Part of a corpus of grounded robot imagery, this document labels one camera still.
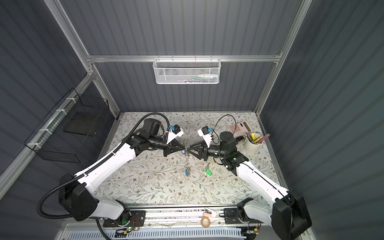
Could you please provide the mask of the keyring bunch with grey strap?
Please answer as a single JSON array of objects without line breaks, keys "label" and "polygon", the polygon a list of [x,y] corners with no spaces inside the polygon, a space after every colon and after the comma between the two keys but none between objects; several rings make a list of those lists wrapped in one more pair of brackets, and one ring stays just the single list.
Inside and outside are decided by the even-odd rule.
[{"label": "keyring bunch with grey strap", "polygon": [[190,156],[189,156],[189,153],[187,151],[187,148],[188,148],[187,141],[184,141],[184,149],[182,150],[182,154],[186,159],[186,161],[185,161],[185,175],[186,175],[186,177],[189,178],[191,176],[191,169],[190,169],[190,161],[189,161]]}]

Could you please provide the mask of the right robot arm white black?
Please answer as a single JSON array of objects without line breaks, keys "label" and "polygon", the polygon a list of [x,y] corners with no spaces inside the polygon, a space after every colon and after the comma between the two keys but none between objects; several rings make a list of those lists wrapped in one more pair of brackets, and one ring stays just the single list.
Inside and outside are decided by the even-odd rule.
[{"label": "right robot arm white black", "polygon": [[237,217],[241,222],[260,221],[273,228],[282,240],[294,240],[312,226],[306,202],[259,171],[237,148],[237,141],[230,132],[222,132],[219,144],[212,144],[210,129],[198,130],[203,141],[190,145],[188,153],[199,160],[218,158],[223,166],[236,177],[247,182],[264,198],[266,205],[253,198],[237,204]]}]

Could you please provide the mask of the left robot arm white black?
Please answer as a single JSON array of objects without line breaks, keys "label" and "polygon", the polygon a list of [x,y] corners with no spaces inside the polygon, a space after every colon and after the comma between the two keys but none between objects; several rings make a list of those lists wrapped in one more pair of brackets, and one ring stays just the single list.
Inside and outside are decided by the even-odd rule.
[{"label": "left robot arm white black", "polygon": [[135,128],[110,153],[90,167],[75,174],[76,180],[59,191],[59,203],[76,221],[88,218],[106,218],[117,220],[120,225],[127,225],[132,217],[130,208],[123,202],[103,200],[93,196],[93,192],[110,175],[125,163],[134,160],[148,150],[162,150],[164,156],[184,150],[184,146],[176,139],[184,133],[178,125],[164,129],[156,119],[145,119],[142,128]]}]

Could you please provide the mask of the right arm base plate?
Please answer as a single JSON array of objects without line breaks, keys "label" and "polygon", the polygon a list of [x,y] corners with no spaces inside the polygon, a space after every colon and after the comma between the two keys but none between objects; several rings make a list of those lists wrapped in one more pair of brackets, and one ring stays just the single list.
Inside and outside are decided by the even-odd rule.
[{"label": "right arm base plate", "polygon": [[243,211],[237,208],[224,208],[223,213],[220,214],[224,218],[227,225],[234,224],[262,224],[263,222],[255,219],[250,219]]}]

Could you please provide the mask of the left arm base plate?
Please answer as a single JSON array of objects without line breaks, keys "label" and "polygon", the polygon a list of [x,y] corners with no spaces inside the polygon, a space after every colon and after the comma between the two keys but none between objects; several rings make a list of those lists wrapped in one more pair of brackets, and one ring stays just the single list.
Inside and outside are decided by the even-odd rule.
[{"label": "left arm base plate", "polygon": [[130,211],[123,213],[122,217],[119,217],[117,220],[107,219],[103,223],[104,228],[114,228],[114,227],[142,227],[146,219],[146,211]]}]

